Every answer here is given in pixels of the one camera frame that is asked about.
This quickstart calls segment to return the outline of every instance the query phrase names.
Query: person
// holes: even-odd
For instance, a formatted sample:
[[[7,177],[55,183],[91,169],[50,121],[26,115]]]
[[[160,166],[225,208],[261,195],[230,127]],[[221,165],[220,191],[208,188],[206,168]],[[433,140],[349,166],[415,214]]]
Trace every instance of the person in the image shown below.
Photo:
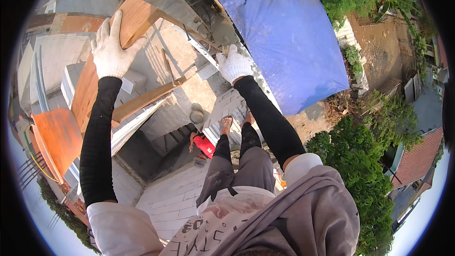
[[[192,132],[190,135],[190,146],[188,147],[190,152],[193,152],[193,144],[196,144],[196,146],[201,150],[201,154],[197,157],[204,160],[207,160],[207,158],[212,159],[215,146],[210,140],[208,140],[205,134],[202,133],[202,127],[199,133]]]
[[[234,173],[229,154],[231,117],[222,130],[201,195],[197,216],[163,247],[147,213],[121,205],[112,186],[110,128],[114,102],[138,39],[123,50],[119,43],[122,13],[109,31],[107,19],[92,42],[99,76],[98,95],[83,140],[80,182],[95,241],[104,255],[232,256],[352,255],[359,237],[359,213],[340,174],[321,158],[306,153],[286,118],[255,82],[252,61],[231,45],[218,54],[219,71],[245,99],[261,133],[284,171],[287,188],[275,196],[270,156],[245,122],[242,156]]]

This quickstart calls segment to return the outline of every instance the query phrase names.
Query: red shirt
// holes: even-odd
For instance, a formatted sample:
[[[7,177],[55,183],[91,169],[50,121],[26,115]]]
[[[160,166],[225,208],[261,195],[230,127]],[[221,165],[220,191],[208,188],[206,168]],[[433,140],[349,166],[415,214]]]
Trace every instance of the red shirt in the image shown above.
[[[202,152],[208,156],[208,158],[212,159],[213,157],[213,152],[215,151],[215,146],[212,145],[212,143],[210,142],[210,140],[208,140],[208,138],[203,135],[203,136],[195,136],[194,139],[193,139],[194,143],[196,144],[196,146],[202,150]]]

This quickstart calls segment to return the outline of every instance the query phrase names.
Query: white t-shirt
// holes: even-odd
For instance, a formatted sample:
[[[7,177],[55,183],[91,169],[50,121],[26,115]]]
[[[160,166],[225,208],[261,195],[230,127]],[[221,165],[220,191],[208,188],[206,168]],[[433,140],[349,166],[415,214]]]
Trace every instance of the white t-shirt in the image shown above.
[[[294,158],[286,167],[287,185],[311,168],[322,165],[318,155],[307,153]],[[96,244],[103,255],[210,256],[210,251],[233,233],[273,198],[273,193],[256,187],[235,186],[231,196],[220,190],[214,202],[210,198],[191,217],[163,249],[147,213],[125,205],[100,202],[87,208]]]

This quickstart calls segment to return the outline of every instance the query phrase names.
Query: yellow hose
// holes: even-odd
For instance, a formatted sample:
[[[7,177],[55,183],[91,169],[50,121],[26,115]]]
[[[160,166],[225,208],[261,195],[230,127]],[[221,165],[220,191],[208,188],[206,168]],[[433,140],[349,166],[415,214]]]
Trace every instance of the yellow hose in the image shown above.
[[[57,182],[57,183],[60,183],[59,181],[55,180],[54,178],[50,177],[48,173],[46,173],[43,168],[41,168],[41,166],[38,164],[37,160],[35,159],[35,157],[33,156],[33,152],[31,151],[31,148],[30,148],[30,144],[28,142],[28,139],[27,139],[27,134],[25,131],[22,132],[24,134],[24,139],[26,140],[26,144],[27,144],[27,149],[30,153],[30,156],[31,158],[33,159],[33,161],[36,163],[36,165],[38,166],[38,168],[51,180]]]

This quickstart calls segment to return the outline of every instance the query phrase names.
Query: sky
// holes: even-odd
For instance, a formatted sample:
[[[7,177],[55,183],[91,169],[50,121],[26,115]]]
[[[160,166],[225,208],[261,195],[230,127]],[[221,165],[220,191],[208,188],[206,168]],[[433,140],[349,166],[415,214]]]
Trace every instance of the sky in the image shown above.
[[[407,255],[419,240],[441,197],[446,183],[448,166],[449,154],[447,150],[444,150],[444,155],[436,166],[431,189],[421,195],[420,202],[415,206],[403,226],[395,233],[392,250],[388,256]]]
[[[11,155],[15,159],[14,164],[17,168],[27,160],[27,157],[25,152],[22,151],[22,147],[19,145],[17,140],[14,139],[10,127],[8,127],[8,143]],[[76,234],[70,230],[61,219],[58,220],[53,229],[48,227],[55,213],[41,197],[40,186],[36,182],[36,179],[30,182],[30,184],[25,188],[23,196],[27,209],[31,218],[35,222],[38,231],[56,255],[97,255],[92,250],[86,248],[79,238],[77,238]]]

